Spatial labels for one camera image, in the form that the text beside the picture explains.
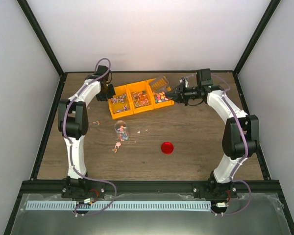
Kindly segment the brown slotted plastic scoop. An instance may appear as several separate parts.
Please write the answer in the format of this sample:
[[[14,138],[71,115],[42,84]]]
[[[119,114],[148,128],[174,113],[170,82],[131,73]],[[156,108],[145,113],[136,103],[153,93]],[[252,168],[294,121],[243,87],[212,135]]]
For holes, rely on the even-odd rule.
[[[148,83],[151,90],[155,93],[167,92],[169,81],[165,76],[160,76]]]

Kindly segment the clear plastic jar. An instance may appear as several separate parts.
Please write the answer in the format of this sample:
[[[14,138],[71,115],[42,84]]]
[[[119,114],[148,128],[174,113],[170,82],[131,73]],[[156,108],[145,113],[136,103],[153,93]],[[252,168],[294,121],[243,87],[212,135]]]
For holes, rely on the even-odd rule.
[[[120,141],[126,141],[129,138],[128,127],[127,124],[118,120],[114,125],[115,132],[117,134],[117,139]]]

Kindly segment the red jar lid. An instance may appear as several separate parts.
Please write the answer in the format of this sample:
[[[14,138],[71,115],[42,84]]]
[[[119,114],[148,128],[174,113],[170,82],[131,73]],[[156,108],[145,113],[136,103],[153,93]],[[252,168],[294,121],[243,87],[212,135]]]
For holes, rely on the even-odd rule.
[[[171,154],[174,150],[174,145],[171,142],[163,142],[161,144],[161,151],[164,154]]]

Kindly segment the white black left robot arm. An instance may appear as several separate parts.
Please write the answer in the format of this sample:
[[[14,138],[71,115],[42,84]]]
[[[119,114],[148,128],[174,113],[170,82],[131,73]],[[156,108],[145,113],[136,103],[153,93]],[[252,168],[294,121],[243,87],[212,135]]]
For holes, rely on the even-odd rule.
[[[94,98],[107,101],[115,95],[113,85],[108,82],[110,73],[109,67],[97,65],[75,94],[58,103],[58,130],[67,148],[69,179],[87,179],[84,159],[84,140],[89,128],[87,108]]]

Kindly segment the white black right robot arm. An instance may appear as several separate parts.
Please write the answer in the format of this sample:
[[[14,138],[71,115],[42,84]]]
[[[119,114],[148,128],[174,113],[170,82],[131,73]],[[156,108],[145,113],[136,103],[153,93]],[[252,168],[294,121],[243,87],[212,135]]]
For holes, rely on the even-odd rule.
[[[225,188],[234,181],[234,176],[243,163],[259,148],[259,119],[256,115],[249,115],[240,109],[227,96],[230,91],[220,85],[215,85],[214,75],[210,69],[196,71],[194,87],[187,85],[186,77],[180,79],[180,84],[165,96],[177,103],[189,104],[189,100],[201,99],[210,106],[225,124],[222,149],[223,157],[207,182],[207,189],[211,196],[220,197]]]

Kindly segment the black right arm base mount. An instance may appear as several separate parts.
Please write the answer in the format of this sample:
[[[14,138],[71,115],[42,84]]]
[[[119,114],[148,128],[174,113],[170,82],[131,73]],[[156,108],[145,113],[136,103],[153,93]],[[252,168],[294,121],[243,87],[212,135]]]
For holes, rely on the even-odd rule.
[[[206,200],[237,198],[237,193],[232,190],[233,184],[212,183],[211,181],[195,181],[192,183],[194,197]]]

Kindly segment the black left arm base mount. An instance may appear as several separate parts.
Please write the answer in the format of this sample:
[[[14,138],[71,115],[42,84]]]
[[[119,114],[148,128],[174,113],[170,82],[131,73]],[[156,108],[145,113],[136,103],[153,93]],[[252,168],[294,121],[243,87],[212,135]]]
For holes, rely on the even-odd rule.
[[[62,198],[71,198],[74,200],[102,198],[104,192],[105,183],[67,177],[62,189]]]

